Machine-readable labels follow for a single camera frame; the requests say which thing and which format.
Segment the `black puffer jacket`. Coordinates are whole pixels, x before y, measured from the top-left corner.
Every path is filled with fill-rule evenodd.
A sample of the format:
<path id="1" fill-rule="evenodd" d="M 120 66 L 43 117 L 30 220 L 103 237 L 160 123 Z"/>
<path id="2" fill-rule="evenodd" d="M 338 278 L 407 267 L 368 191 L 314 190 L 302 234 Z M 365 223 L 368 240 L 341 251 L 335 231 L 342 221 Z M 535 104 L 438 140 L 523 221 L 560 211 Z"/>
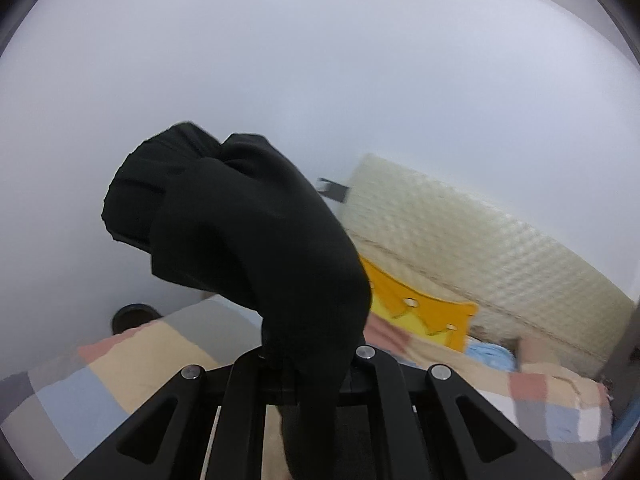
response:
<path id="1" fill-rule="evenodd" d="M 263 136 L 217 140 L 182 122 L 140 144 L 108 187 L 114 240 L 153 274 L 262 317 L 262 346 L 299 393 L 281 412 L 296 479 L 367 479 L 358 411 L 334 406 L 363 342 L 371 289 L 352 240 L 302 173 Z"/>

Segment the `patchwork checkered quilt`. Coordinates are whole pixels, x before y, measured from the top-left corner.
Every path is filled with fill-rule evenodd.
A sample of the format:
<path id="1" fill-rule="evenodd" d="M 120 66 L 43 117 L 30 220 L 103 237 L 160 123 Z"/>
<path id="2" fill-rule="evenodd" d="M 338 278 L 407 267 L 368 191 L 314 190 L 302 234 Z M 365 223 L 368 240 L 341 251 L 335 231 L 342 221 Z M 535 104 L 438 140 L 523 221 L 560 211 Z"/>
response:
<path id="1" fill-rule="evenodd" d="M 377 314 L 364 336 L 418 367 L 450 366 L 574 478 L 610 468 L 612 413 L 597 382 L 552 359 L 494 370 Z M 227 365 L 258 342 L 240 308 L 202 301 L 2 379 L 2 434 L 32 478 L 62 479 L 184 366 Z"/>

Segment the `pink pillow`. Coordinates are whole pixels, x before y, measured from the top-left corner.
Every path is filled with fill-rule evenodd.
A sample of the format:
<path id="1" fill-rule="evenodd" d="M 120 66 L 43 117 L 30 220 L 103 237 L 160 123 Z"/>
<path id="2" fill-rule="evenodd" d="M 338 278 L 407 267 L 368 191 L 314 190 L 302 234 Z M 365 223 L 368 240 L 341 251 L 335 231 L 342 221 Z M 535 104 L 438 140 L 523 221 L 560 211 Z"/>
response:
<path id="1" fill-rule="evenodd" d="M 518 340 L 518 370 L 528 374 L 544 374 L 574 377 L 572 370 L 564 367 L 553 349 L 542 339 L 525 335 Z"/>

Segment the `cream quilted headboard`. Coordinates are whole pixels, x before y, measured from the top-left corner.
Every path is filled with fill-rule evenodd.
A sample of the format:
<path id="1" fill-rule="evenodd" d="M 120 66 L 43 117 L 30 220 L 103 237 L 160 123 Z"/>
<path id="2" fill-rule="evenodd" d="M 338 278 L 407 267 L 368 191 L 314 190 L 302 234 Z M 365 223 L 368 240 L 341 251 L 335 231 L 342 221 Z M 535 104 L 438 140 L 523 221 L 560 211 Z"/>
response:
<path id="1" fill-rule="evenodd" d="M 596 376 L 634 302 L 606 276 L 529 224 L 420 172 L 367 154 L 340 219 L 364 258 L 408 285 L 472 301 L 472 333 L 538 336 L 561 363 Z"/>

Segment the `yellow pillow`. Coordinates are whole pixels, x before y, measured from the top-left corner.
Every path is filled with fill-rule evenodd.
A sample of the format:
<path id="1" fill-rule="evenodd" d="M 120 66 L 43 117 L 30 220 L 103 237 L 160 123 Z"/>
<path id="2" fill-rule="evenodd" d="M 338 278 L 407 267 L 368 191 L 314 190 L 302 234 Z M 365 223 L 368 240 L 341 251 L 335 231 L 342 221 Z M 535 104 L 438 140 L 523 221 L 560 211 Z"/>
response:
<path id="1" fill-rule="evenodd" d="M 360 261 L 372 290 L 371 311 L 413 335 L 463 352 L 477 304 L 451 301 L 421 292 L 399 281 L 366 258 Z"/>

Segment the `black wall socket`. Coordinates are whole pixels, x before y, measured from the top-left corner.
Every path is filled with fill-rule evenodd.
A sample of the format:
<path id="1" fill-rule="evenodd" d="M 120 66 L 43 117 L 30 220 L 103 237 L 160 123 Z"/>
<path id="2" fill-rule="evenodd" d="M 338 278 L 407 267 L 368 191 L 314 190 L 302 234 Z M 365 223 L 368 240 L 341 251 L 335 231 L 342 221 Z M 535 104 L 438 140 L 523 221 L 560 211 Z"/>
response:
<path id="1" fill-rule="evenodd" d="M 339 204 L 344 204 L 347 200 L 349 187 L 326 178 L 320 178 L 317 182 L 317 191 L 327 200 L 333 200 Z"/>

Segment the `light blue cloth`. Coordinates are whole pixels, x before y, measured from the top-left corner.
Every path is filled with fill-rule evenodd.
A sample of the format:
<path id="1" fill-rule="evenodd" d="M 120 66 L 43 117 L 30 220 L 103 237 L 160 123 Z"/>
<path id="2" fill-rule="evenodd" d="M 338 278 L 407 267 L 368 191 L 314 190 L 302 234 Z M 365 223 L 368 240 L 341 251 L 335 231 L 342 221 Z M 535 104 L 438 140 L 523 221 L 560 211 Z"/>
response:
<path id="1" fill-rule="evenodd" d="M 464 354 L 494 370 L 512 373 L 518 369 L 514 354 L 498 344 L 472 341 L 466 346 Z"/>

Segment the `black bag on nightstand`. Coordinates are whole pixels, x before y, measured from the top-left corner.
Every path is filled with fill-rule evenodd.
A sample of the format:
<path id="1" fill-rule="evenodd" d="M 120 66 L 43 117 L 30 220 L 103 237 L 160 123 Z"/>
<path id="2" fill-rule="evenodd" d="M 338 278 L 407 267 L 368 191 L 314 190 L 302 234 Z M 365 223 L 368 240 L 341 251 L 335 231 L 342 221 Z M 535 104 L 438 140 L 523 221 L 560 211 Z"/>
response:
<path id="1" fill-rule="evenodd" d="M 162 317 L 163 315 L 147 304 L 127 304 L 113 315 L 111 320 L 112 334 L 125 333 L 127 330 L 133 330 Z"/>

